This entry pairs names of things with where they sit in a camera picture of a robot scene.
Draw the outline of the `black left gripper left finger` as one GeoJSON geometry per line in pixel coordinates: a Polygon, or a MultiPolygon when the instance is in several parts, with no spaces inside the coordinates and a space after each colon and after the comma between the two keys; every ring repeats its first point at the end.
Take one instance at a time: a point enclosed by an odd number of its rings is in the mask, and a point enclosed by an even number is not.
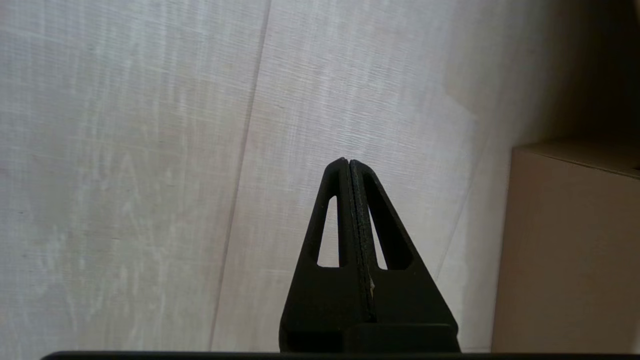
{"type": "Polygon", "coordinates": [[[326,166],[279,321],[282,353],[343,353],[345,333],[371,319],[362,275],[350,162],[326,166]],[[330,200],[337,201],[338,266],[318,264],[330,200]]]}

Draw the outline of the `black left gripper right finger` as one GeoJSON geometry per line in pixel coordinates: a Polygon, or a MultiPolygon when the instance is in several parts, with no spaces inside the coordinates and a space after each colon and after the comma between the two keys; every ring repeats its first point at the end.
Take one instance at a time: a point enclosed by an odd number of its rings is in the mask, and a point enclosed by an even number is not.
{"type": "Polygon", "coordinates": [[[375,171],[357,160],[350,161],[349,170],[371,319],[382,324],[458,330],[453,313],[375,171]]]}

